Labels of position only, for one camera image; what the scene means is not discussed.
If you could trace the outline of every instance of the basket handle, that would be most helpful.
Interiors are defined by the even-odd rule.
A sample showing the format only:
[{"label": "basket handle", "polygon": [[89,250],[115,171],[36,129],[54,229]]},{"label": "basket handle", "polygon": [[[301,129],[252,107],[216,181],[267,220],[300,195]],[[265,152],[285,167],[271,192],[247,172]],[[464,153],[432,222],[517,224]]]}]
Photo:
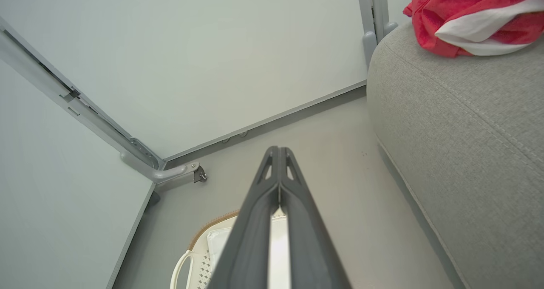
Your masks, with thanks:
[{"label": "basket handle", "polygon": [[173,272],[172,272],[172,279],[170,280],[170,289],[177,288],[177,278],[179,277],[181,266],[183,266],[183,262],[185,262],[187,258],[191,258],[191,267],[189,268],[189,275],[187,276],[187,288],[189,288],[189,282],[191,281],[191,271],[193,269],[193,257],[191,256],[192,252],[193,252],[192,250],[187,250],[185,254],[181,255],[181,257],[177,261],[176,267],[173,269]]}]

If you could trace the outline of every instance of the gray metal bracket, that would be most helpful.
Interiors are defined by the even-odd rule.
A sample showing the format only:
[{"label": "gray metal bracket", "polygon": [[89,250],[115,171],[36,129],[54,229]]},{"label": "gray metal bracket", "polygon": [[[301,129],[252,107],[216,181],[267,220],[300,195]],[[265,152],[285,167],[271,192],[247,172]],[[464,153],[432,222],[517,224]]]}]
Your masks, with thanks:
[{"label": "gray metal bracket", "polygon": [[367,62],[367,69],[371,66],[371,58],[374,50],[377,46],[376,33],[368,31],[363,35],[363,47],[365,50],[365,61]]},{"label": "gray metal bracket", "polygon": [[157,184],[164,183],[171,179],[178,179],[180,177],[186,177],[187,179],[193,180],[195,183],[205,182],[206,179],[208,179],[208,176],[204,172],[204,169],[200,167],[198,161],[179,165],[178,167],[168,170],[157,170],[149,167],[146,163],[129,152],[121,152],[121,160],[123,160],[126,165],[129,165],[132,169],[135,169]]},{"label": "gray metal bracket", "polygon": [[165,161],[97,107],[2,17],[0,17],[0,58],[120,152],[128,151],[156,170],[165,166]]},{"label": "gray metal bracket", "polygon": [[153,163],[153,169],[160,169],[165,164],[162,159],[160,159],[155,153],[153,153],[153,151],[151,151],[150,148],[140,142],[140,140],[137,138],[131,137],[129,141],[135,148],[140,150],[143,155],[146,155],[149,158],[149,160]]}]

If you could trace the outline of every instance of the gray fabric upholstery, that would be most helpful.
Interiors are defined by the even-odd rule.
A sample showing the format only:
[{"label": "gray fabric upholstery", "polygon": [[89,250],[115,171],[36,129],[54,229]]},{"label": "gray fabric upholstery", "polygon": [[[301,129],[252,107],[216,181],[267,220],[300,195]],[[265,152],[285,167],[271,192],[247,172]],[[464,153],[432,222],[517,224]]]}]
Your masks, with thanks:
[{"label": "gray fabric upholstery", "polygon": [[544,39],[449,59],[401,26],[373,54],[367,94],[377,137],[465,286],[544,288]]}]

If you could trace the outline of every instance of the sofa seam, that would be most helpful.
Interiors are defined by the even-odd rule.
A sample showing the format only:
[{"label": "sofa seam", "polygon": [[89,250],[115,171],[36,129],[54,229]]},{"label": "sofa seam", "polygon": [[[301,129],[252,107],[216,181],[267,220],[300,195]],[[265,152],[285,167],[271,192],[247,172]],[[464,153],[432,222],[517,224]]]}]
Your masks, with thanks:
[{"label": "sofa seam", "polygon": [[[424,74],[424,76],[426,76],[427,78],[431,79],[433,81],[433,83],[435,83],[435,87],[438,87],[437,84],[439,85],[440,88],[442,88],[443,90],[449,92],[453,97],[455,97],[455,99],[457,100],[457,104],[461,104],[461,105],[464,105],[466,108],[470,109],[472,111],[472,113],[476,114],[481,120],[478,120],[476,118],[474,118],[472,115],[470,115],[470,113],[468,113],[465,109],[463,109],[463,107],[461,107],[461,109],[467,114],[469,115],[472,119],[474,119],[476,122],[478,122],[478,124],[480,124],[485,130],[487,130],[487,132],[489,134],[491,134],[493,137],[495,137],[501,144],[503,144],[503,146],[505,146],[505,148],[507,148],[512,154],[514,154],[522,163],[524,163],[527,167],[529,167],[529,169],[531,169],[536,175],[538,175],[538,177],[540,179],[543,179],[542,175],[540,174],[540,171],[542,171],[542,169],[540,169],[540,167],[534,163],[534,161],[532,161],[526,154],[525,152],[523,152],[522,150],[520,150],[517,146],[515,146],[515,144],[513,144],[509,138],[505,137],[503,134],[501,134],[501,132],[499,132],[498,130],[495,129],[494,126],[490,125],[489,122],[487,122],[486,119],[490,120],[491,122],[493,122],[491,119],[487,118],[486,116],[484,116],[483,113],[481,113],[480,110],[478,110],[478,108],[472,106],[468,101],[466,101],[466,99],[464,97],[462,97],[459,93],[457,93],[456,91],[454,91],[453,89],[449,90],[448,88],[446,88],[443,84],[441,84],[441,82],[439,82],[439,80],[436,80],[435,78],[433,78],[432,76],[429,76],[429,74],[427,72],[424,72],[423,70],[421,70],[420,68],[414,66],[412,63],[410,63],[409,61],[407,61],[406,59],[404,59],[403,57],[401,57],[397,52],[393,51],[393,49],[391,49],[391,47],[389,47],[387,45],[387,43],[384,43],[384,46],[393,54],[395,54],[398,58],[400,58],[402,60],[402,62],[404,62],[405,64],[415,68],[416,70],[418,70],[419,72],[421,72],[422,74]],[[466,103],[468,103],[469,105],[467,105],[466,103],[464,103],[461,99],[459,99],[459,97],[457,96],[460,96],[463,98],[463,100],[465,100]],[[511,146],[513,146],[515,148],[515,150],[519,153],[522,154],[522,156],[524,156],[525,158],[527,158],[531,163],[533,163],[533,165],[535,165],[536,168],[538,168],[540,171],[536,171],[536,169],[534,169],[533,167],[531,167],[531,165],[529,165],[527,163],[527,161],[525,161],[518,153],[516,153],[515,151],[512,150],[512,148],[510,148],[509,146],[507,146],[504,142],[502,142],[494,133],[492,133],[488,128],[486,128],[481,121],[484,121],[489,128],[491,128],[493,131],[497,132],[499,135],[501,135],[503,138],[505,138],[505,140],[507,142],[509,142],[509,144]],[[506,131],[504,131],[510,138],[513,138],[510,134],[508,134]]]},{"label": "sofa seam", "polygon": [[445,244],[445,241],[444,239],[442,238],[442,235],[440,235],[440,232],[438,231],[438,229],[436,228],[436,226],[434,225],[433,221],[431,220],[431,217],[429,216],[429,214],[427,213],[427,211],[425,210],[425,207],[423,206],[423,204],[421,204],[421,201],[419,200],[419,198],[417,197],[417,194],[416,192],[412,189],[412,187],[410,186],[410,184],[408,184],[408,181],[406,180],[406,178],[404,177],[404,175],[402,174],[402,171],[400,170],[400,168],[397,166],[397,164],[395,163],[395,161],[392,159],[391,157],[391,154],[389,153],[389,151],[387,150],[387,148],[385,147],[385,145],[383,144],[383,142],[381,141],[381,139],[376,135],[376,139],[378,141],[378,143],[380,144],[380,146],[383,148],[383,151],[385,151],[387,157],[389,157],[389,160],[391,160],[391,163],[393,163],[393,166],[395,167],[395,169],[398,171],[400,177],[402,178],[402,180],[404,181],[404,184],[406,185],[406,188],[408,189],[408,192],[410,192],[410,195],[412,195],[412,198],[414,198],[414,201],[416,202],[417,206],[419,207],[419,209],[421,210],[422,214],[423,214],[423,217],[425,217],[425,220],[427,220],[427,223],[429,223],[429,226],[431,227],[431,229],[433,230],[433,232],[435,233],[436,235],[436,238],[438,238],[442,248],[444,249],[444,252],[446,253],[446,255],[448,256],[449,260],[451,261],[451,264],[453,264],[453,267],[455,269],[455,271],[457,272],[457,274],[459,274],[459,278],[461,279],[461,281],[463,282],[463,284],[465,285],[465,287],[467,287],[467,289],[471,289],[472,286],[469,284],[469,282],[467,281],[467,279],[465,278],[465,275],[464,273],[462,273],[462,270],[461,268],[459,267],[459,265],[457,264],[457,261],[455,260],[454,256],[451,254],[449,248],[447,247],[447,245]]}]

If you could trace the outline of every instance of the white laundry basket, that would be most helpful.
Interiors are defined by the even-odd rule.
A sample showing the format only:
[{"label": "white laundry basket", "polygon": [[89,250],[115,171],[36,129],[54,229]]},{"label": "white laundry basket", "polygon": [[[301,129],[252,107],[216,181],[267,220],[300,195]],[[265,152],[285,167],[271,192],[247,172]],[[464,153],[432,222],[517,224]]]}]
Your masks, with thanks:
[{"label": "white laundry basket", "polygon": [[[187,251],[181,256],[178,260],[170,280],[170,289],[177,289],[177,279],[179,277],[179,272],[183,262],[187,258],[191,259],[191,264],[189,268],[189,276],[187,277],[186,289],[206,289],[210,278],[212,277],[212,262],[210,260],[210,249],[208,247],[208,235],[211,232],[221,230],[221,229],[230,229],[236,221],[238,216],[238,211],[234,211],[228,214],[225,214],[219,218],[210,221],[206,226],[204,226],[189,244]],[[272,216],[272,224],[274,221],[285,221],[285,214],[278,210]],[[283,248],[285,245],[288,248],[287,242],[287,223],[284,223],[284,227],[280,231],[274,231],[272,233],[271,241],[276,240],[276,245]],[[281,287],[285,288],[282,284],[285,281],[289,282],[288,278],[290,276],[290,266],[289,260],[287,258],[288,250],[285,253],[273,252],[270,256],[270,264],[275,266],[276,269],[270,271],[271,275],[274,274],[274,284],[271,284],[270,288]]]}]

